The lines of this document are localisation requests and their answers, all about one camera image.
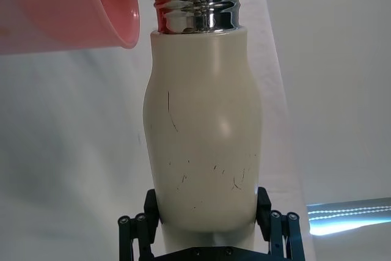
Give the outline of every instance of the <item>white backdrop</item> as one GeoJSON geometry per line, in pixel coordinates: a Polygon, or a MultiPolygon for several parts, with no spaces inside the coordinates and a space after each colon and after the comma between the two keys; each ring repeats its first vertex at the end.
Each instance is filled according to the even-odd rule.
{"type": "MultiPolygon", "coordinates": [[[[0,57],[0,260],[115,260],[117,218],[153,187],[142,126],[152,67],[152,0],[141,37],[119,48],[0,57]]],[[[249,62],[263,98],[260,184],[302,216],[314,260],[266,0],[241,0],[249,62]]],[[[266,250],[260,245],[257,249],[266,250]]],[[[160,232],[154,252],[163,253],[160,232]]]]}

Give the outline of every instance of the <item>white bottle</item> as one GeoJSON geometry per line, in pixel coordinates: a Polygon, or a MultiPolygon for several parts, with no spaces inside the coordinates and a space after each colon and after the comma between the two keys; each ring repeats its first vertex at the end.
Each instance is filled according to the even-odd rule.
{"type": "Polygon", "coordinates": [[[168,251],[250,249],[261,106],[238,0],[156,0],[144,129],[168,251]],[[216,240],[220,235],[223,243],[216,240]]]}

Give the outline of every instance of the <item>red plastic cup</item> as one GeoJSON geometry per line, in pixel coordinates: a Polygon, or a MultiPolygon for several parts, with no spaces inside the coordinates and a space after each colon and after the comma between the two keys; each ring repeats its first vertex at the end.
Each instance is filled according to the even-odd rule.
{"type": "Polygon", "coordinates": [[[137,0],[0,0],[0,54],[133,48],[139,32],[137,0]]]}

